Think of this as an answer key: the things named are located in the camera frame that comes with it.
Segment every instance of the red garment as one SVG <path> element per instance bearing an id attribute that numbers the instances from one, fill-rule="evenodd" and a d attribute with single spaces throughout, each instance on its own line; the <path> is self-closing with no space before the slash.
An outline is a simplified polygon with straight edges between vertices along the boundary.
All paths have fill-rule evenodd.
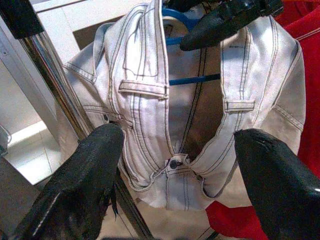
<path id="1" fill-rule="evenodd" d="M 320 178 L 320 3 L 288 1 L 284 13 L 276 19 L 302 47 L 306 121 L 301 135 L 299 158 Z M 250 207 L 228 208 L 215 201 L 206 213 L 210 226 L 228 237 L 267 240 L 255 210 Z"/>

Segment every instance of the metal pole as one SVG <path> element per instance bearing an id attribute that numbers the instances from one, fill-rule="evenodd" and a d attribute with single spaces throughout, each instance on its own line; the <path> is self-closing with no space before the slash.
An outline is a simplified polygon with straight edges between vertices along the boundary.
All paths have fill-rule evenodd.
<path id="1" fill-rule="evenodd" d="M 28 0 L 0 0 L 0 14 L 13 36 L 29 54 L 61 106 L 79 140 L 94 129 L 62 68 L 56 50 Z M 135 205 L 120 173 L 115 178 L 117 202 L 141 239 L 153 236 Z"/>

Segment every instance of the white denim jacket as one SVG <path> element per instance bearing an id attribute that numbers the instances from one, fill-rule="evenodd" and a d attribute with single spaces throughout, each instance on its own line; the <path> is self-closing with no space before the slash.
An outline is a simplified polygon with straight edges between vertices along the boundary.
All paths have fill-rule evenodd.
<path id="1" fill-rule="evenodd" d="M 219 47 L 182 52 L 166 46 L 165 32 L 186 30 L 173 20 L 164 29 L 161 9 L 153 0 L 100 26 L 65 65 L 67 77 L 95 127 L 121 125 L 119 167 L 140 199 L 172 210 L 202 210 L 217 199 L 245 206 L 233 133 L 263 129 L 297 153 L 306 109 L 301 47 L 260 17 Z M 215 73 L 220 80 L 169 86 Z"/>

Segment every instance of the blue plastic hanger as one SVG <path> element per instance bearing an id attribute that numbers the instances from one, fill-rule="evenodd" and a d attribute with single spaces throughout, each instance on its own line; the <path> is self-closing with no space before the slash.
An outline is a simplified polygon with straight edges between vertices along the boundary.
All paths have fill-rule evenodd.
<path id="1" fill-rule="evenodd" d="M 194 26 L 198 23 L 199 19 L 190 19 L 183 13 L 173 10 L 170 8 L 163 8 L 162 9 L 162 16 L 167 16 L 167 17 L 173 17 L 180 22 L 182 22 L 188 31 L 191 31 L 191 29 L 194 28 Z M 180 44 L 182 37 L 168 37 L 165 39 L 165 43 L 167 46 L 169 45 L 176 45 Z"/>
<path id="2" fill-rule="evenodd" d="M 163 8 L 162 9 L 162 16 L 168 16 L 173 17 L 180 22 L 182 22 L 188 31 L 191 31 L 191 29 L 198 23 L 199 19 L 190 19 L 183 13 L 170 9 L 170 8 Z M 169 45 L 176 45 L 180 44 L 182 37 L 168 37 L 165 39 L 165 43 L 167 46 Z M 189 78 L 180 78 L 180 79 L 174 79 L 169 80 L 169 85 L 182 85 L 182 84 L 194 84 L 194 83 L 203 83 L 208 82 L 212 80 L 219 80 L 220 74 L 212 74 L 208 76 L 196 76 L 196 77 L 189 77 Z"/>

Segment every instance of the metal button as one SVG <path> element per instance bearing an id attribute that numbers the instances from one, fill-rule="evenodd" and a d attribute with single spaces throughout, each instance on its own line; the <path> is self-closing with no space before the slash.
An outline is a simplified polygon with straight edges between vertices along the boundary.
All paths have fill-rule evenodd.
<path id="1" fill-rule="evenodd" d="M 172 169 L 176 169 L 178 166 L 180 166 L 180 165 L 182 165 L 182 162 L 178 162 L 178 161 L 176 161 L 176 160 L 172 160 L 171 162 L 170 162 L 170 168 L 172 168 Z"/>

